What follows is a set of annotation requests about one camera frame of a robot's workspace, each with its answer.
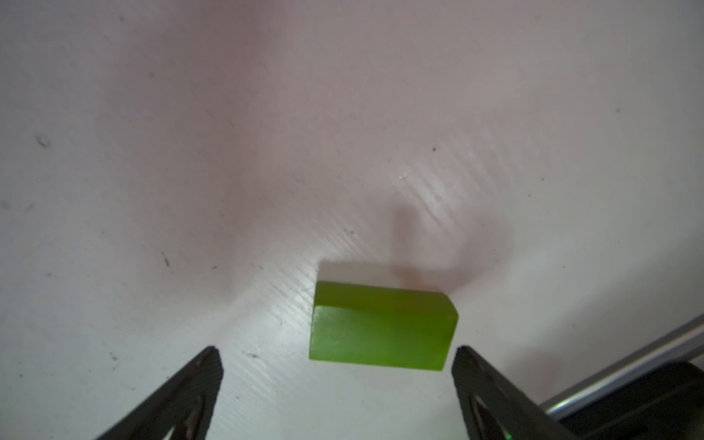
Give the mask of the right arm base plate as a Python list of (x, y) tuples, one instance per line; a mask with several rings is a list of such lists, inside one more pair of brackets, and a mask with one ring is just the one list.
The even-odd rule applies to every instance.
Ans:
[(702, 439), (703, 371), (665, 365), (560, 423), (579, 439)]

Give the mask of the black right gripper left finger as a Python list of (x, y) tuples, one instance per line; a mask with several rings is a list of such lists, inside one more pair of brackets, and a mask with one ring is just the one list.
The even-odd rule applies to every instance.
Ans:
[(204, 439), (224, 377), (219, 351), (208, 346), (102, 439)]

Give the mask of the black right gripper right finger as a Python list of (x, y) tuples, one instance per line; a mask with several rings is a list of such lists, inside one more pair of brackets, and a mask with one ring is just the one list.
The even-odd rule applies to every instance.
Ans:
[(470, 439), (575, 437), (469, 346), (456, 350), (451, 373)]

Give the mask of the green block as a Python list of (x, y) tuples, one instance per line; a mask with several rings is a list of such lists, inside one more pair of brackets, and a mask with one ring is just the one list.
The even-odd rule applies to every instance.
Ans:
[(457, 324), (443, 293), (317, 282), (309, 359), (440, 371)]

